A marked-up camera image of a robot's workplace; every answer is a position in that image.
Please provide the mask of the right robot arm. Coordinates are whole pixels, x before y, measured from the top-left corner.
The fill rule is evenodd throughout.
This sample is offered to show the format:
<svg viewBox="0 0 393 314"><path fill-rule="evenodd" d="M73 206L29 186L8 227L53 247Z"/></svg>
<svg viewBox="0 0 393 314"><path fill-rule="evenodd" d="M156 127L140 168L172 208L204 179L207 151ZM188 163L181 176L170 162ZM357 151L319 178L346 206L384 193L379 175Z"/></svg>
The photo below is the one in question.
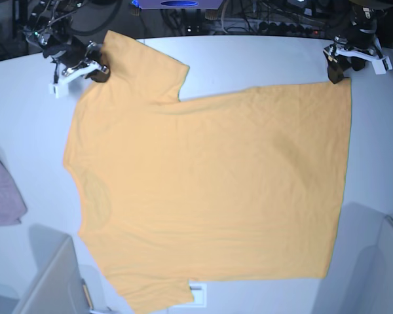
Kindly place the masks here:
<svg viewBox="0 0 393 314"><path fill-rule="evenodd" d="M121 1L93 1L95 5L114 4L113 11L100 26L80 31L72 28L73 16L89 1L40 1L34 6L22 32L29 44L42 50L45 59L55 65L49 90L57 98L69 94L69 84L78 78L105 83L111 76L102 45L79 37L91 36L106 28L121 8Z"/></svg>

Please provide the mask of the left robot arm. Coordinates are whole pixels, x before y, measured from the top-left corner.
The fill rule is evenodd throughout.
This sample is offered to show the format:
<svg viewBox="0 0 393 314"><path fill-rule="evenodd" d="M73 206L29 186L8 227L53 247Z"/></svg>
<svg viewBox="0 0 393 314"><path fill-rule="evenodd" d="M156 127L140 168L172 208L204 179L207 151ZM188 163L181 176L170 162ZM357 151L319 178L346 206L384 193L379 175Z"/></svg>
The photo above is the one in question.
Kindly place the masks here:
<svg viewBox="0 0 393 314"><path fill-rule="evenodd" d="M370 63L375 74L392 70L390 58L383 53L377 37L377 22L393 1L351 1L348 16L342 19L344 27L336 32L333 43L323 50L327 60L328 79L337 84L348 69L362 70Z"/></svg>

